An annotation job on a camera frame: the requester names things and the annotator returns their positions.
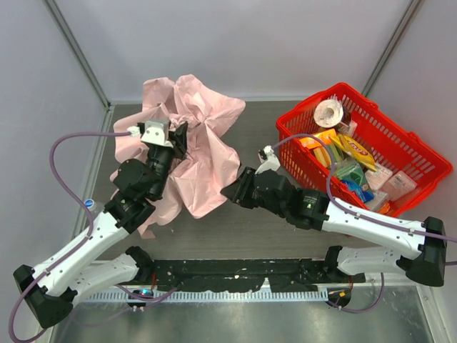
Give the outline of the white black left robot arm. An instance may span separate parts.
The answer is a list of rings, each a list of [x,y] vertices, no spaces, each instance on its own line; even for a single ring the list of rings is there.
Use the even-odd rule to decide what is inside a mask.
[[[135,232],[162,199],[174,160],[187,153],[188,122],[170,130],[169,121],[151,120],[131,126],[118,137],[138,137],[147,147],[146,161],[127,159],[114,179],[117,191],[89,225],[64,248],[34,267],[21,265],[14,280],[21,298],[48,329],[63,321],[84,298],[123,282],[146,282],[154,262],[140,247],[130,247],[117,259],[88,272],[84,268],[115,243]]]

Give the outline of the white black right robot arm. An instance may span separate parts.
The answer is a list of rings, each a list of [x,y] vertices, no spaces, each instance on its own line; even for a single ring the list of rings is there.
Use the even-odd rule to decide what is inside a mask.
[[[331,272],[398,273],[430,287],[444,284],[447,244],[438,218],[419,222],[370,212],[318,190],[295,187],[273,170],[256,173],[245,168],[221,194],[240,207],[265,209],[299,229],[346,234],[373,243],[360,250],[329,248],[324,264]]]

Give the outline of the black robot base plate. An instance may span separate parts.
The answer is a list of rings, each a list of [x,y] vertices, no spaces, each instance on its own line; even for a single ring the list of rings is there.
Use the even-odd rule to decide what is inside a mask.
[[[312,259],[162,259],[146,279],[159,291],[258,292],[265,281],[272,292],[316,291],[320,284],[361,284],[365,275],[343,274]]]

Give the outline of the pink and black umbrella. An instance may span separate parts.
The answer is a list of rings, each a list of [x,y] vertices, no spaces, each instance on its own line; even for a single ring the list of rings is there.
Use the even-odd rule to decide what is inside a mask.
[[[114,131],[150,119],[167,119],[171,129],[184,122],[189,127],[186,157],[173,162],[162,200],[154,202],[154,213],[138,229],[143,239],[154,238],[151,225],[171,223],[182,209],[200,219],[226,201],[221,189],[235,181],[241,162],[222,137],[245,107],[245,101],[208,88],[192,74],[144,82],[142,110],[116,121]]]

